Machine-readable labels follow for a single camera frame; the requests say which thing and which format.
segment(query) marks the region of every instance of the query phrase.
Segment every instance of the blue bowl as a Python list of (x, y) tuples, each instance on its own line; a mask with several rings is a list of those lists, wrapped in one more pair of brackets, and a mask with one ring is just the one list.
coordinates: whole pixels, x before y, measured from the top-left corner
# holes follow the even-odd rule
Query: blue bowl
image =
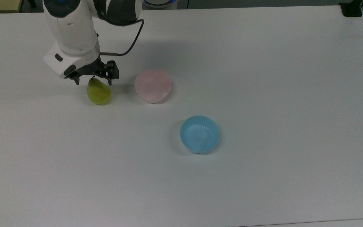
[(219, 140), (218, 126), (205, 116), (193, 116), (180, 128), (180, 138), (191, 151), (201, 154), (210, 151)]

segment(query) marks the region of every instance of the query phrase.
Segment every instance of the pink bowl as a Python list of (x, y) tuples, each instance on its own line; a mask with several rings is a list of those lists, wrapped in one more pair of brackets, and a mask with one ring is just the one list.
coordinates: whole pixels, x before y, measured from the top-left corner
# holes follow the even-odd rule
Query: pink bowl
[(135, 79), (135, 90), (149, 103), (162, 102), (170, 92), (172, 82), (169, 75), (158, 69), (148, 69)]

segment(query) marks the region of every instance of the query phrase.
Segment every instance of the pear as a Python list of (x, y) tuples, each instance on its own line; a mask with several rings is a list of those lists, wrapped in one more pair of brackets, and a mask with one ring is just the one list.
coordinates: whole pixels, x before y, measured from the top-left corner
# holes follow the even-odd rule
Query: pear
[(86, 93), (90, 101), (97, 105), (106, 104), (111, 98), (109, 87), (95, 78), (95, 76), (89, 79)]

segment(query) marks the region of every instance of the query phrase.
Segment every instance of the bowl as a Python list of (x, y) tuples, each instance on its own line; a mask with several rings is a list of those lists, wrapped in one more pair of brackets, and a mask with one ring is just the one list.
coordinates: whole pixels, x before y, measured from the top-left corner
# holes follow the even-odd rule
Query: bowl
[(134, 86), (145, 102), (159, 103), (169, 94), (172, 82), (162, 70), (148, 69), (137, 76)]
[(219, 129), (208, 117), (193, 116), (181, 126), (180, 139), (189, 150), (201, 154), (212, 150), (218, 143)]

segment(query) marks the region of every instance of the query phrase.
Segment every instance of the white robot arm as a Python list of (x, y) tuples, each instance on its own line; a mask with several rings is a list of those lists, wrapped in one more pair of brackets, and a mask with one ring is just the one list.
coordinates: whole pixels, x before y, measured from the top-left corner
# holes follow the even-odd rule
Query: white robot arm
[(116, 63), (109, 61), (104, 64), (100, 59), (92, 16), (117, 26), (141, 21), (139, 35), (144, 24), (142, 19), (138, 20), (141, 0), (43, 0), (43, 7), (57, 40), (43, 59), (59, 77), (73, 79), (76, 84), (82, 75), (105, 78), (109, 85), (112, 79), (118, 79)]

